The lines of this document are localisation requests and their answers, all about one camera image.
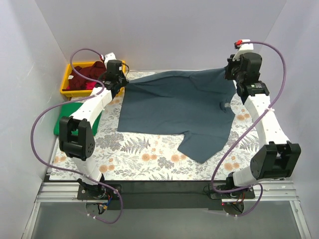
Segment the blue-grey t shirt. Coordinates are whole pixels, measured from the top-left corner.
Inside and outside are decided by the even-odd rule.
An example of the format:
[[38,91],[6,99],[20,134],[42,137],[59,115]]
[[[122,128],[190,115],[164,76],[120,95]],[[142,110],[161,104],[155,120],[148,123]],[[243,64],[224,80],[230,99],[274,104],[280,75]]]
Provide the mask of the blue-grey t shirt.
[[125,87],[117,130],[182,134],[178,150],[204,163],[228,141],[235,117],[234,83],[223,68],[167,71],[130,81]]

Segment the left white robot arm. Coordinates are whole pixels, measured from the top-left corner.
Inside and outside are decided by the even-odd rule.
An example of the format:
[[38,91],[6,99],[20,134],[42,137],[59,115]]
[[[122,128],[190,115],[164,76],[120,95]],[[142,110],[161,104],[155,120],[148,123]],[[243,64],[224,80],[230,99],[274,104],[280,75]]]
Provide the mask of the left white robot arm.
[[76,112],[59,121],[59,148],[75,163],[80,172],[79,182],[90,185],[89,193],[95,199],[105,196],[106,187],[99,182],[102,173],[95,160],[91,159],[95,149],[92,127],[104,107],[127,85],[124,67],[126,64],[123,61],[109,60],[106,72],[98,78],[105,87],[96,84],[91,98],[85,100]]

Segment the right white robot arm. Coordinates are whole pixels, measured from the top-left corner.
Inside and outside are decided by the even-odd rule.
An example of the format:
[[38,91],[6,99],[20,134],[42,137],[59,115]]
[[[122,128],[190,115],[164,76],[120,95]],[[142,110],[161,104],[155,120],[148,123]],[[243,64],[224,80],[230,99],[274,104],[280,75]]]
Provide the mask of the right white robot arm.
[[270,105],[269,90],[259,80],[261,55],[253,52],[233,54],[227,62],[225,79],[236,82],[237,94],[255,124],[259,139],[259,151],[250,160],[250,165],[227,178],[226,194],[237,198],[243,193],[244,186],[291,177],[301,147],[291,143],[282,131]]

